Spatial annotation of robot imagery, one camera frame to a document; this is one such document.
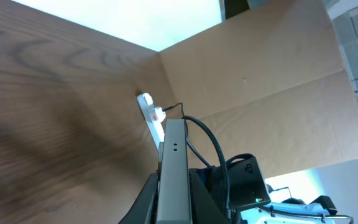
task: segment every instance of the wooden table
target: wooden table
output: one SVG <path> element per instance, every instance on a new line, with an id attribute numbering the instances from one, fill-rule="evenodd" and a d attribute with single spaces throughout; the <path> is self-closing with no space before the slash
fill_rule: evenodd
<path id="1" fill-rule="evenodd" d="M 142 92 L 175 103 L 157 52 L 0 0 L 0 223 L 117 223 L 157 167 Z"/>

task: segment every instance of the cardboard panel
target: cardboard panel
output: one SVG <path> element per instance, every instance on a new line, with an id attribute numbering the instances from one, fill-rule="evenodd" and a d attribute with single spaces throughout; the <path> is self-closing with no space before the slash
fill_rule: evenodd
<path id="1" fill-rule="evenodd" d="M 273 2 L 160 54 L 177 100 L 198 118 L 343 69 L 321 1 Z"/>
<path id="2" fill-rule="evenodd" d="M 226 159 L 252 153 L 265 177 L 358 158 L 358 107 L 343 71 L 202 122 L 216 135 Z M 200 154 L 218 165 L 210 140 L 194 124 L 189 127 Z M 203 166 L 191 152 L 189 166 Z"/>

